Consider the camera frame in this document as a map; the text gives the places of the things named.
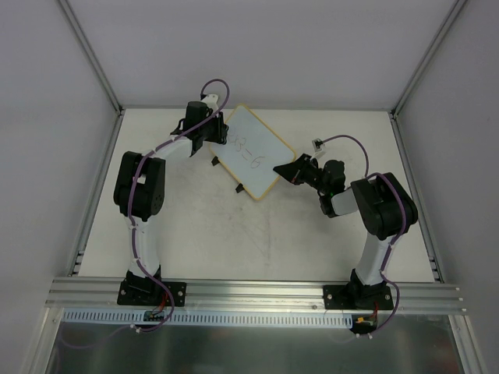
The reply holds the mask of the yellow framed whiteboard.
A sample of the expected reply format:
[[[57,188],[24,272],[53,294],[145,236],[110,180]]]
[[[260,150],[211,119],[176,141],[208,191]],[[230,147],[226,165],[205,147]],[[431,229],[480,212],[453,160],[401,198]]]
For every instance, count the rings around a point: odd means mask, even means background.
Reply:
[[[261,200],[279,179],[274,167],[292,163],[296,152],[244,104],[225,124],[227,143],[212,143],[210,151],[253,199]]]

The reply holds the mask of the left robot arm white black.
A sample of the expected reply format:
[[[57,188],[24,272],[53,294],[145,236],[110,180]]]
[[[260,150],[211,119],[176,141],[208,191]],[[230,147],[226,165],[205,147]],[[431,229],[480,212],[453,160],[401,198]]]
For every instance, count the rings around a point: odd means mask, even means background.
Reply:
[[[186,115],[164,145],[146,154],[123,154],[113,192],[115,205],[129,221],[132,259],[119,288],[119,305],[171,305],[177,302],[161,282],[156,218],[165,201],[166,167],[193,156],[205,143],[224,145],[228,126],[216,94],[190,101]]]

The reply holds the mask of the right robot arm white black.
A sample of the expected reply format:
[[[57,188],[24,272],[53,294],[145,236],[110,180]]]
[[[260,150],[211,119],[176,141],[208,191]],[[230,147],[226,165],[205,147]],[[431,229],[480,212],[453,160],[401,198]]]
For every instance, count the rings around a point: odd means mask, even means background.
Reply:
[[[382,310],[395,308],[386,268],[397,240],[418,221],[418,210],[392,173],[376,173],[345,186],[345,164],[330,160],[320,166],[310,155],[274,167],[293,185],[317,191],[320,208],[329,218],[358,212],[367,231],[363,253],[349,282],[323,287],[327,310]]]

